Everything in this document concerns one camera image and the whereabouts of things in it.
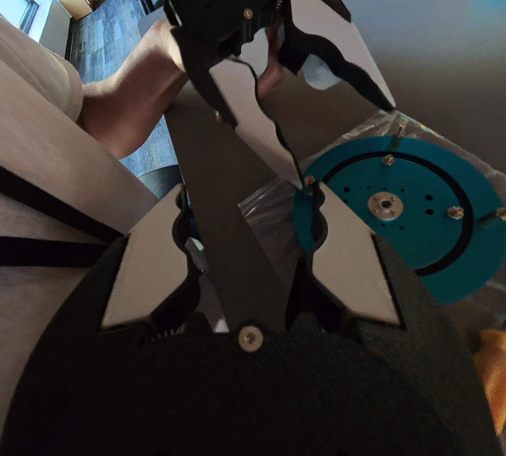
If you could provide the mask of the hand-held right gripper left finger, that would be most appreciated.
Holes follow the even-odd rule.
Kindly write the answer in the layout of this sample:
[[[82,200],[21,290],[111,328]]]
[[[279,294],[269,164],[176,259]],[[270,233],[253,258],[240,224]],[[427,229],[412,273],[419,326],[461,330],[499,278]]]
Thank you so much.
[[[190,238],[186,187],[177,184],[131,230],[101,329],[146,323],[155,334],[175,333],[200,301],[200,271]]]

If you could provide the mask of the black mesh office chair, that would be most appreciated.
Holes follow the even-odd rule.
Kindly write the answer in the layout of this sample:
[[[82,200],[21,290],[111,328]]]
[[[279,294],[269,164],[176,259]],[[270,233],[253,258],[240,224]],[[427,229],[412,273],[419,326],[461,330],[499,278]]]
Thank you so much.
[[[176,185],[184,182],[179,165],[157,168],[137,178],[160,200]]]

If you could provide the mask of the blue round metal turntable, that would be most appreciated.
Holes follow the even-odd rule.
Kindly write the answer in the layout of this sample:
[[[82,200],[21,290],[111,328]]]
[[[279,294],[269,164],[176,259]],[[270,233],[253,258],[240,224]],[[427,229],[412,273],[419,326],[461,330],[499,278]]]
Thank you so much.
[[[502,206],[485,175],[461,156],[421,139],[371,136],[310,162],[323,182],[382,235],[441,304],[473,295],[505,259],[505,222],[482,220]]]

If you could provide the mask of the person's left forearm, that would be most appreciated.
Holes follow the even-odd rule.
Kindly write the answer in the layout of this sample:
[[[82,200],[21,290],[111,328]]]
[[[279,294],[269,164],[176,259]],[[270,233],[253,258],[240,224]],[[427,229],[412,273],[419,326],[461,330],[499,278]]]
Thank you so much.
[[[173,30],[156,21],[115,73],[83,86],[77,124],[118,160],[145,143],[188,81]]]

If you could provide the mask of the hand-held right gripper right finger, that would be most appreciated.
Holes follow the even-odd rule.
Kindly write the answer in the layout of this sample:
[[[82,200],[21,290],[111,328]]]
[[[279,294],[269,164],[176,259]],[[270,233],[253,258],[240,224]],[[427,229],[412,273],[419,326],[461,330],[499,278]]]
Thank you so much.
[[[296,265],[286,329],[303,313],[326,333],[349,333],[357,321],[401,328],[374,233],[323,182],[313,182],[307,192],[314,244]]]

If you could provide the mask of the yellow-handled screwdriver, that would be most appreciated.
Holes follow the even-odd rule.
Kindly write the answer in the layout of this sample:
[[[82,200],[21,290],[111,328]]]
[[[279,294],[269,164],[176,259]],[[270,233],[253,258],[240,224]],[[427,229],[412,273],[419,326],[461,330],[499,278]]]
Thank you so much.
[[[486,329],[473,361],[483,383],[494,428],[500,436],[505,426],[505,332]]]

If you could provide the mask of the large clear plastic bag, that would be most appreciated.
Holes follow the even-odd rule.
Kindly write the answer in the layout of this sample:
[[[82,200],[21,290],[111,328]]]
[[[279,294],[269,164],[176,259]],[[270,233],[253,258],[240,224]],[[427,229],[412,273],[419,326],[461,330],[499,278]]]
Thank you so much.
[[[492,183],[502,200],[502,206],[498,210],[493,211],[491,215],[487,216],[482,221],[484,223],[492,221],[493,224],[497,224],[499,221],[505,222],[505,174],[492,169],[479,158],[458,147],[439,133],[400,112],[393,112],[389,114],[386,112],[379,112],[352,131],[339,137],[335,142],[325,147],[322,151],[309,157],[301,163],[303,175],[310,162],[316,160],[319,156],[337,145],[354,139],[391,135],[394,136],[394,143],[391,150],[395,150],[397,145],[400,143],[400,140],[404,137],[421,139],[428,143],[433,143],[448,149],[461,156],[464,160],[470,162]],[[249,196],[239,205],[239,209],[241,210],[243,217],[246,219],[255,236],[258,238],[276,272],[280,274],[281,278],[288,284],[289,287],[292,285],[295,264],[297,263],[299,257],[305,257],[305,255],[309,252],[310,247],[314,244],[310,232],[312,220],[310,209],[311,203],[312,196],[305,194],[304,189],[296,190],[288,182],[275,179],[259,189],[256,193]],[[387,245],[391,245],[382,235],[375,233],[371,228],[370,230],[374,233],[378,253],[388,277],[396,307],[399,315],[401,315],[400,295],[394,294],[394,274],[387,273],[387,253],[381,253],[379,251],[380,238],[383,238],[383,240],[387,242]],[[402,258],[401,265],[407,266],[409,271],[414,272],[423,286],[430,291],[424,285],[416,272],[411,269]],[[505,259],[499,269],[499,272],[495,274],[492,280],[488,281],[484,285],[484,287],[489,286],[505,288]]]

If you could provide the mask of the person's left hand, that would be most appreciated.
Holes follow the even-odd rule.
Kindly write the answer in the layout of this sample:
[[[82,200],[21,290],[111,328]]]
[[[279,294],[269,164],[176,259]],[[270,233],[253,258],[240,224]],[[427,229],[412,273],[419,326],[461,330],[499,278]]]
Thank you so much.
[[[285,68],[278,61],[280,42],[278,41],[278,31],[283,25],[284,18],[278,15],[274,23],[267,29],[265,34],[268,42],[267,66],[264,72],[257,80],[257,95],[259,99],[264,99],[283,82],[285,78]]]

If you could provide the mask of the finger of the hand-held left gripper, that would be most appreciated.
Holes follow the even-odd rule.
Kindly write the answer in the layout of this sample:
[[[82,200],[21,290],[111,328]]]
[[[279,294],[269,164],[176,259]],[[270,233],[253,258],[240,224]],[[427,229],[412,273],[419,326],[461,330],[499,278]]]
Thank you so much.
[[[302,188],[303,178],[292,150],[277,122],[260,105],[252,68],[242,61],[223,60],[211,67],[210,75],[235,120],[236,135],[278,177]]]
[[[395,99],[346,9],[324,0],[286,0],[284,39],[279,62],[293,74],[303,72],[313,89],[348,83],[383,111],[396,109]]]

